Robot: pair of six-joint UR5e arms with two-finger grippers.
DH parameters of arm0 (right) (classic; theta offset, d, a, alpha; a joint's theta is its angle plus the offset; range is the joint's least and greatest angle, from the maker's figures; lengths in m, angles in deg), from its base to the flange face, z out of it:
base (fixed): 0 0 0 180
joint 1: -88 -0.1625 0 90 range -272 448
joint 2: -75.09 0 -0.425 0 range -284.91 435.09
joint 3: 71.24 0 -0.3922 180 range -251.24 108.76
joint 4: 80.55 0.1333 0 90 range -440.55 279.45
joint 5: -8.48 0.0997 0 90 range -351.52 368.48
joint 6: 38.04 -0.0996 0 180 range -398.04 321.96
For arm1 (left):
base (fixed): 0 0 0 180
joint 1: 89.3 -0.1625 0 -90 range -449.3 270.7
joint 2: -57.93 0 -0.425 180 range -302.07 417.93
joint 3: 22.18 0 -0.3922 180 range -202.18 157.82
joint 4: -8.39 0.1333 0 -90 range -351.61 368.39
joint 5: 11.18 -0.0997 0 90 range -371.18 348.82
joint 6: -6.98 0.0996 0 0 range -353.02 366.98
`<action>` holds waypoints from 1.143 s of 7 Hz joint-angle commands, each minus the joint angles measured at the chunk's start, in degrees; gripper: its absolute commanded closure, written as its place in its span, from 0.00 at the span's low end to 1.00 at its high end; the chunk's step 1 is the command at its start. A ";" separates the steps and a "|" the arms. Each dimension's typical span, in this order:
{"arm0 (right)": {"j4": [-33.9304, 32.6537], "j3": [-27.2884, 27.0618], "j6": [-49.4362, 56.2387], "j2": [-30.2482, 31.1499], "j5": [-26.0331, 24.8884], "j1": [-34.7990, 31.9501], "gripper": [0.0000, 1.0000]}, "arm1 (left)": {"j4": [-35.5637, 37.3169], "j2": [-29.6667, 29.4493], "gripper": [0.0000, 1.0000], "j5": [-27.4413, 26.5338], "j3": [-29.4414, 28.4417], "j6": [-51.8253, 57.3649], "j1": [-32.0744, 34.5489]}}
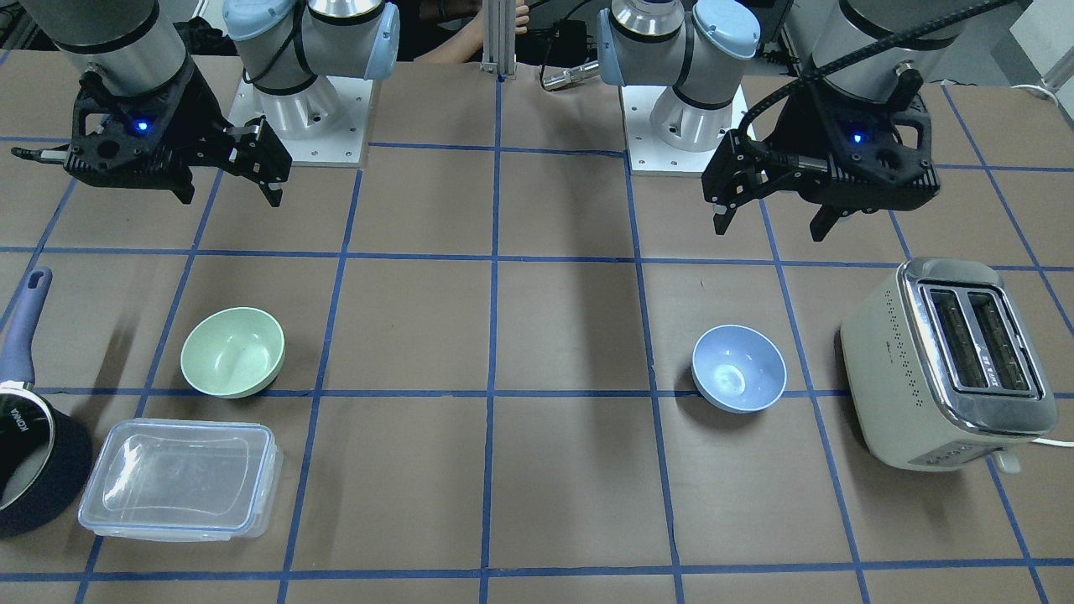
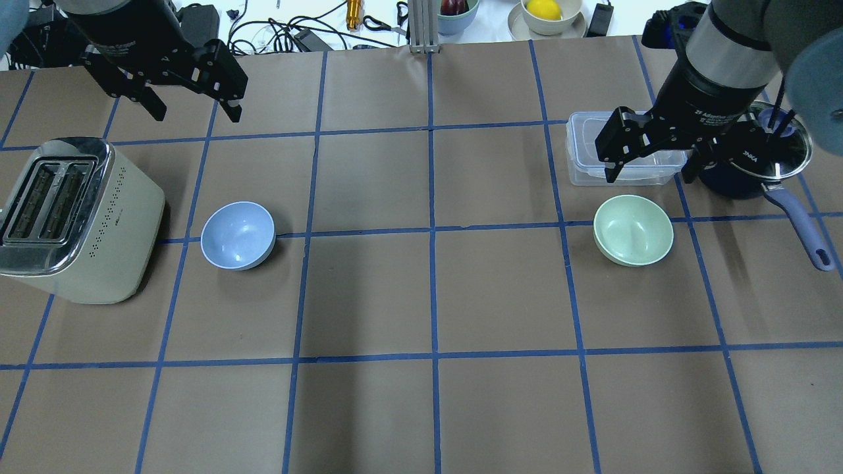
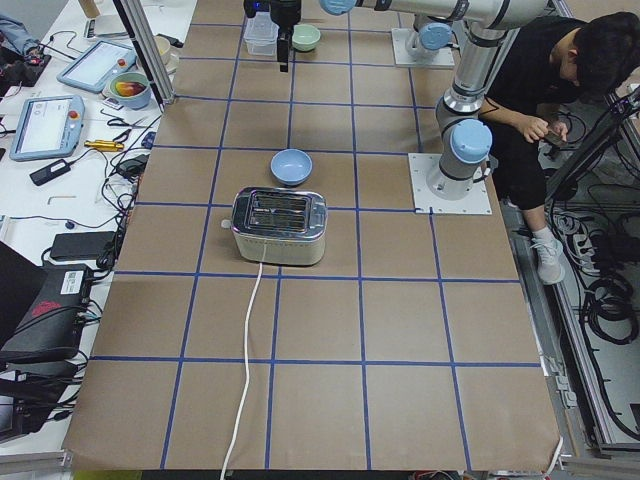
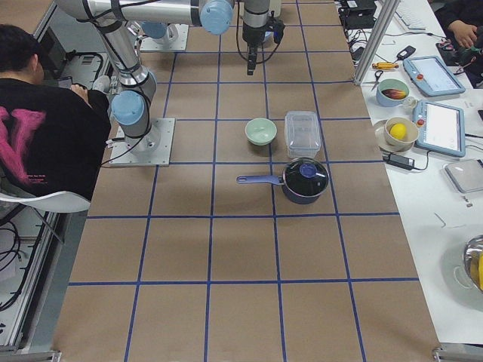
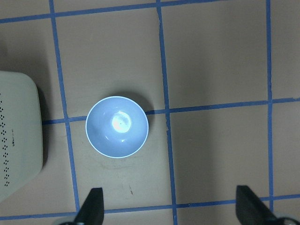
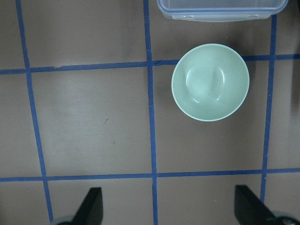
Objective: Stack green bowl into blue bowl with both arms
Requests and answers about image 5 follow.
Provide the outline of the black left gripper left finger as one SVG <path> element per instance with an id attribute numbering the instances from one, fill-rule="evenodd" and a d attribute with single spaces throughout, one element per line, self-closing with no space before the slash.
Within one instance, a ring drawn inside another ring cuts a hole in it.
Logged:
<path id="1" fill-rule="evenodd" d="M 104 221 L 104 197 L 101 187 L 92 188 L 73 223 L 75 225 L 102 225 Z"/>

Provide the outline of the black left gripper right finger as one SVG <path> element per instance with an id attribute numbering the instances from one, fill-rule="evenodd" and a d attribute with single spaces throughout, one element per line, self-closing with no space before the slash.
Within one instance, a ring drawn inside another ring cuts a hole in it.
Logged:
<path id="1" fill-rule="evenodd" d="M 236 217 L 241 225 L 276 225 L 277 218 L 246 185 L 236 187 Z"/>

